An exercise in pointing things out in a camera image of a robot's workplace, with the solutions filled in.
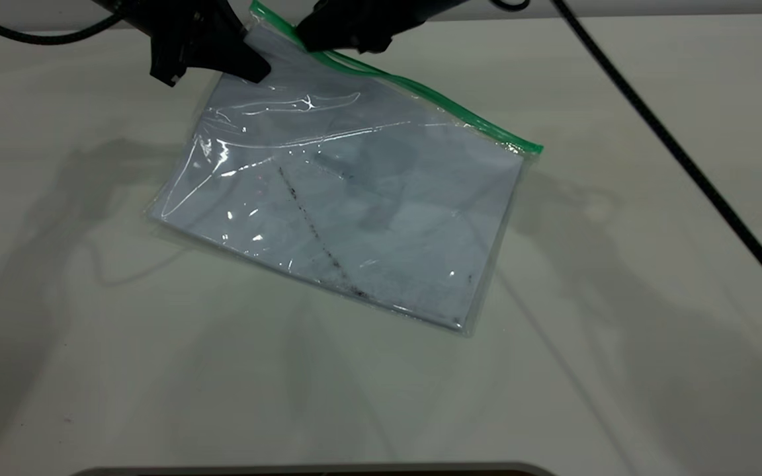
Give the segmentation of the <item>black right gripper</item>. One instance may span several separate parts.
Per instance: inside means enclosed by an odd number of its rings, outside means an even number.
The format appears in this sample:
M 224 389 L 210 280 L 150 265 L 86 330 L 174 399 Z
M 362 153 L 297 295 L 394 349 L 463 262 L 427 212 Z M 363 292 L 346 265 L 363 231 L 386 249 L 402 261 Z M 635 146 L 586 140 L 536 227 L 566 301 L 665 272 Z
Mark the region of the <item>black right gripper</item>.
M 400 31 L 421 25 L 464 1 L 319 1 L 296 25 L 310 52 L 347 49 L 380 54 Z

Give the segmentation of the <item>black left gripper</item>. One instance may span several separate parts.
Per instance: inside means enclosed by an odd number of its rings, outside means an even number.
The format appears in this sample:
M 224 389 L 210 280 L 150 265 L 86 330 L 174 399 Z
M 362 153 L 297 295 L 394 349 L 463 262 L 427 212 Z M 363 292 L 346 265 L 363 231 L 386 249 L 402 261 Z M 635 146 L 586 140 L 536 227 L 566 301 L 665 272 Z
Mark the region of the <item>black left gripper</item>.
M 245 43 L 247 30 L 228 1 L 94 1 L 150 39 L 150 75 L 175 87 L 189 66 L 260 83 L 272 71 Z

